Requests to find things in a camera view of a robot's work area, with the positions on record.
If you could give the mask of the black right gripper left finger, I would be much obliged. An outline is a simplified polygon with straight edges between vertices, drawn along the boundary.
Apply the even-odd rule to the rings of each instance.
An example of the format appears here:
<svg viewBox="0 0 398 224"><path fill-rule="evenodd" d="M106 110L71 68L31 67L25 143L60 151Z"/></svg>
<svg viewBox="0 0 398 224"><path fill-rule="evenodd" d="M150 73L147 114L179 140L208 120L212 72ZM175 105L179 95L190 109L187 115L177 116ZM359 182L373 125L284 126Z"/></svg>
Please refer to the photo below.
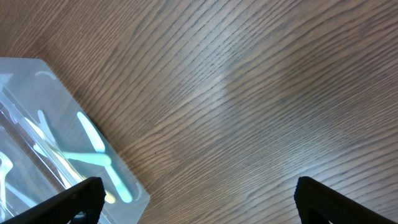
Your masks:
<svg viewBox="0 0 398 224"><path fill-rule="evenodd" d="M3 224L97 224L105 196L102 179L90 177Z"/></svg>

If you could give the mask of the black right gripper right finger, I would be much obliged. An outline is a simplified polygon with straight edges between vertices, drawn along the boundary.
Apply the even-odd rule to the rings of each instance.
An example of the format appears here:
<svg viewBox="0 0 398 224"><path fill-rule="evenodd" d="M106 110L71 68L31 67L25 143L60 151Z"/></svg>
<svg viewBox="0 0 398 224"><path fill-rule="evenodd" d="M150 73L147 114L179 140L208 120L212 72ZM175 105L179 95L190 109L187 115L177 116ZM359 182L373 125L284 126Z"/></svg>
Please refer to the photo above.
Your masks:
<svg viewBox="0 0 398 224"><path fill-rule="evenodd" d="M294 200L303 224L396 224L307 176L298 178Z"/></svg>

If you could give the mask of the teal plastic knife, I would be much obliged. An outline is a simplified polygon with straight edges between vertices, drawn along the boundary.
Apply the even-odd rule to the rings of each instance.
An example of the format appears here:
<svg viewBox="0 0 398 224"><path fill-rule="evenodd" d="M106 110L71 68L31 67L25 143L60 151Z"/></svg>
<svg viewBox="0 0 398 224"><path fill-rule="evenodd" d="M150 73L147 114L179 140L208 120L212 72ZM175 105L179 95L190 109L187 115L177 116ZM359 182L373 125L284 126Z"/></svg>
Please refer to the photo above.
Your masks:
<svg viewBox="0 0 398 224"><path fill-rule="evenodd" d="M108 155L102 153L64 152L63 155L66 159L72 159L103 167L110 166L112 163L111 158Z"/></svg>

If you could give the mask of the light blue plastic knife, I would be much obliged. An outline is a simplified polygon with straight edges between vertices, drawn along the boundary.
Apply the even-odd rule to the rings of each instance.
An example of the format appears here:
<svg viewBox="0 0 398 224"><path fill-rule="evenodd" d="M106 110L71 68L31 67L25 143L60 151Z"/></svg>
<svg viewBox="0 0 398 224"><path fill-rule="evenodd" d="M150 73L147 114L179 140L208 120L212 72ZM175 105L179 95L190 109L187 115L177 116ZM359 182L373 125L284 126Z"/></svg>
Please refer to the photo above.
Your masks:
<svg viewBox="0 0 398 224"><path fill-rule="evenodd" d="M133 197L130 191L127 189L125 183L121 180L115 169L111 166L112 159L107 154L105 154L106 147L98 130L94 127L94 125L87 118L87 116L84 115L82 112L79 111L76 115L81 125L83 126L83 129L85 130L85 133L87 134L91 145L96 151L95 157L98 158L99 164L105 168L121 200L125 203L132 202Z"/></svg>

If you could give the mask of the pale grey plastic knife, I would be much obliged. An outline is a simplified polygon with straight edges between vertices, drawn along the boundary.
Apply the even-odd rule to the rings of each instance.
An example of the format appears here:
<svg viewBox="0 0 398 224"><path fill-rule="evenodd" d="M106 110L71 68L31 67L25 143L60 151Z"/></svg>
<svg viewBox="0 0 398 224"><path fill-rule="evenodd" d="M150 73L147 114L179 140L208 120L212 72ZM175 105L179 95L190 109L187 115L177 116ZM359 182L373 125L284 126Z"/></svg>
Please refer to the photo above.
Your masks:
<svg viewBox="0 0 398 224"><path fill-rule="evenodd" d="M44 134L44 139L47 141L48 145L51 145L55 150L59 150L57 141L55 140L52 130L49 126L49 122L47 120L46 115L42 110L38 110L37 112L39 117L40 129Z"/></svg>

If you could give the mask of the light blue plastic fork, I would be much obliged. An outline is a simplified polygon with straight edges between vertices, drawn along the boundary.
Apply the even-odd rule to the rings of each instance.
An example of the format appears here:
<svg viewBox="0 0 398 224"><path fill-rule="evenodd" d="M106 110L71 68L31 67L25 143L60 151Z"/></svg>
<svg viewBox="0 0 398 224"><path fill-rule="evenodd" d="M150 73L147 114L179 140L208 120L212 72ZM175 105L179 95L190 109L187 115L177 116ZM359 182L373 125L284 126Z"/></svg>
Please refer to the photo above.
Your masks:
<svg viewBox="0 0 398 224"><path fill-rule="evenodd" d="M7 217L13 217L14 215L7 207L6 190L10 190L18 199L24 202L29 208L37 205L37 202L18 191L11 184L6 182L6 176L13 168L13 163L5 153L1 152L1 222L6 221Z"/></svg>

